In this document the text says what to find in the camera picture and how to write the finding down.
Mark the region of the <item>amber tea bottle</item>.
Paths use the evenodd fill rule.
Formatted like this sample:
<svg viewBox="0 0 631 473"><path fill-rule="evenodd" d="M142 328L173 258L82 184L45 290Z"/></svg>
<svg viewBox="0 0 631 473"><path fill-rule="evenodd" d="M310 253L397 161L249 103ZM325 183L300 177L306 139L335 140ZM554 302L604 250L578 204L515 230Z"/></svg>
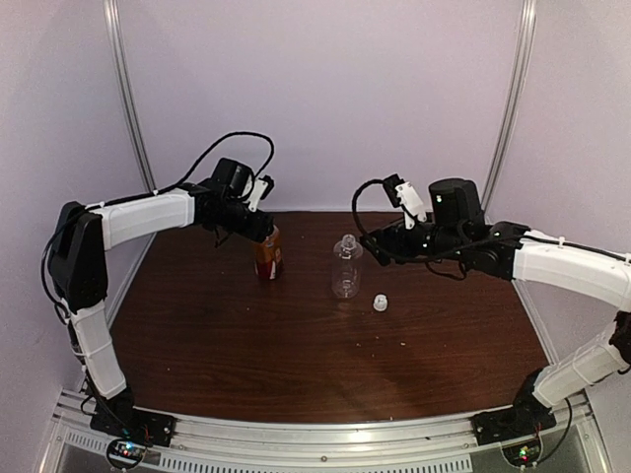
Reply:
<svg viewBox="0 0 631 473"><path fill-rule="evenodd" d="M272 233L264 242L254 246L254 269L256 275L265 281L278 279L284 270L280 230L273 226Z"/></svg>

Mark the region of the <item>clear plastic bottle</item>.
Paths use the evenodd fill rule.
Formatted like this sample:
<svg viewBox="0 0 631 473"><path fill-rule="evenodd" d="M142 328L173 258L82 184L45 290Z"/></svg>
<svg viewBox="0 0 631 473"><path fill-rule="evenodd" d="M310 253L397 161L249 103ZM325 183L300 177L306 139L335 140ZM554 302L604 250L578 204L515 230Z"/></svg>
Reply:
<svg viewBox="0 0 631 473"><path fill-rule="evenodd" d="M354 298L360 289L364 248L351 234L333 248L331 290L340 299Z"/></svg>

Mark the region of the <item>white flip bottle cap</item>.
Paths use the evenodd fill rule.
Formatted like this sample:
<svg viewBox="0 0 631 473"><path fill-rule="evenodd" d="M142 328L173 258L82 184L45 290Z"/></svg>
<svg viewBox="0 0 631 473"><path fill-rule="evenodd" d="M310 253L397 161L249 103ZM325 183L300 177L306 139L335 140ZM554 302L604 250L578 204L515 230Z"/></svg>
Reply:
<svg viewBox="0 0 631 473"><path fill-rule="evenodd" d="M386 311L388 308L388 298L385 294L377 294L373 300L373 309L377 312Z"/></svg>

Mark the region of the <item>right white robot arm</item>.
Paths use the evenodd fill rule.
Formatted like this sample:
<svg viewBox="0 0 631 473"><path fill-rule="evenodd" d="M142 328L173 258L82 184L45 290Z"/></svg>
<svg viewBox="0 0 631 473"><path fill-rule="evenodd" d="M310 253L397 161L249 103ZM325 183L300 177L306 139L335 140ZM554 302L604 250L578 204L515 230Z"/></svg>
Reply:
<svg viewBox="0 0 631 473"><path fill-rule="evenodd" d="M548 236L528 226L486 221L474 181L446 178L429 187L424 205L413 185L398 174L363 183L352 197L381 187L403 217L367 231L354 221L360 242L383 266L454 261L470 271L506 281L540 283L605 302L615 318L598 335L562 361L533 373L506 413L512 434L527 434L552 407L609 375L630 370L630 257Z"/></svg>

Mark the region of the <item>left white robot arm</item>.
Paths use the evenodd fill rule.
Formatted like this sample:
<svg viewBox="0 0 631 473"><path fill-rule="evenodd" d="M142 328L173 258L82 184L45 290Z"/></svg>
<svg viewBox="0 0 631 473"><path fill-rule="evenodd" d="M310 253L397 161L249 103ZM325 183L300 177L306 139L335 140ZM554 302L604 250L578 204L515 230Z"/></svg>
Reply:
<svg viewBox="0 0 631 473"><path fill-rule="evenodd" d="M272 216L259 209L274 187L235 160L223 158L210 177L142 196L91 206L66 203L47 256L47 271L79 346L79 358L97 394L115 399L127 388L105 317L105 255L114 247L165 230L201 226L222 229L256 243L273 232Z"/></svg>

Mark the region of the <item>right aluminium frame post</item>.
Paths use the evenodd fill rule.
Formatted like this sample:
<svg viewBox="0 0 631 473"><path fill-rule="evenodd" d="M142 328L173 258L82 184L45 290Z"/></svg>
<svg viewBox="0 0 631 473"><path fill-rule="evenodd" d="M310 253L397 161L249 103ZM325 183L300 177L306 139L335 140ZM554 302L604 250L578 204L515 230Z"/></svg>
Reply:
<svg viewBox="0 0 631 473"><path fill-rule="evenodd" d="M517 43L513 60L512 73L509 81L506 102L500 123L498 137L494 148L490 168L482 193L482 208L490 208L493 196L497 190L503 164L507 158L512 135L518 119L519 105L526 85L526 76L532 55L537 22L537 1L524 0L522 2L519 20Z"/></svg>

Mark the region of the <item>aluminium frame post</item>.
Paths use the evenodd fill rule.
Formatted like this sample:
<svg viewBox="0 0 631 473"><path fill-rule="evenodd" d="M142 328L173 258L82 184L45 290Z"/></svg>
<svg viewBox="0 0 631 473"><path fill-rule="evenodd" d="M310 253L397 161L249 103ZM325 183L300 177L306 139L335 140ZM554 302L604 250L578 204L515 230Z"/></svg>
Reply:
<svg viewBox="0 0 631 473"><path fill-rule="evenodd" d="M144 137L142 134L137 107L134 100L131 78L129 75L123 31L121 27L118 2L105 0L105 27L113 57L114 73L120 93L125 123L129 133L135 161L146 190L155 188L155 178L149 164Z"/></svg>
<svg viewBox="0 0 631 473"><path fill-rule="evenodd" d="M482 193L482 208L490 208L493 196L497 190L503 164L507 158L512 135L518 119L519 105L526 85L526 76L532 55L537 22L537 1L524 0L522 2L519 20L517 43L513 60L512 73L509 81L506 102L500 123L498 137L494 148L490 168Z"/></svg>

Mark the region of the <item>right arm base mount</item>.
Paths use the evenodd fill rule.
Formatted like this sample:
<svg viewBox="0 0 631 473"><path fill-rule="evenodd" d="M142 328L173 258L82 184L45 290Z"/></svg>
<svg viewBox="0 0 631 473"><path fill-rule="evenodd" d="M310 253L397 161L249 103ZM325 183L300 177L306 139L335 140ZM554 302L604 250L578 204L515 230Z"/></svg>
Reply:
<svg viewBox="0 0 631 473"><path fill-rule="evenodd" d="M522 470L535 466L543 457L541 434L556 426L549 408L514 404L495 411L483 411L471 419L479 446L498 443L508 464Z"/></svg>

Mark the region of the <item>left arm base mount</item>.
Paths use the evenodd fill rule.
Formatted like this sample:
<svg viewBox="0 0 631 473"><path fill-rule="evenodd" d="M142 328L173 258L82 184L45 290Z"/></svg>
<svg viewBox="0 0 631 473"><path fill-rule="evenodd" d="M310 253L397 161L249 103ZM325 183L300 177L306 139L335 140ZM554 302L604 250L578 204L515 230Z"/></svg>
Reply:
<svg viewBox="0 0 631 473"><path fill-rule="evenodd" d="M105 459L111 467L127 471L138 467L153 447L169 447L175 432L175 417L133 408L131 420L123 423L98 405L92 416L92 430L111 436Z"/></svg>

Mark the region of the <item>left aluminium frame post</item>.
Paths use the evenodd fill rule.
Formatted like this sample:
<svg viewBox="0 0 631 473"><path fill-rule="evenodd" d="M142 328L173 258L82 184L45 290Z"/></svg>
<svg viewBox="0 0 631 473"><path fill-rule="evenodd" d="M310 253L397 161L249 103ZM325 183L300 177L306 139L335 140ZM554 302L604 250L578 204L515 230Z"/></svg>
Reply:
<svg viewBox="0 0 631 473"><path fill-rule="evenodd" d="M129 133L135 161L146 190L155 188L155 178L149 164L144 137L142 134L137 107L134 100L131 78L129 75L123 31L121 27L118 2L105 0L105 27L113 57L114 73L120 93L125 123Z"/></svg>

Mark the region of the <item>front aluminium rail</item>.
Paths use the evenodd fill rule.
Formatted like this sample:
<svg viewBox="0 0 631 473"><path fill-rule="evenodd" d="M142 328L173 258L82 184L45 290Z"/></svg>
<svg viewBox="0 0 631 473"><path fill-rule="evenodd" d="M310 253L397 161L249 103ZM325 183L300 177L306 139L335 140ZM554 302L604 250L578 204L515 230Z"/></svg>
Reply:
<svg viewBox="0 0 631 473"><path fill-rule="evenodd" d="M83 393L62 390L35 472L120 472L105 457L111 436L90 429ZM586 395L555 408L557 426L482 445L474 413L351 424L274 424L171 414L171 444L154 446L129 472L612 472ZM526 467L509 454L541 441L543 463Z"/></svg>

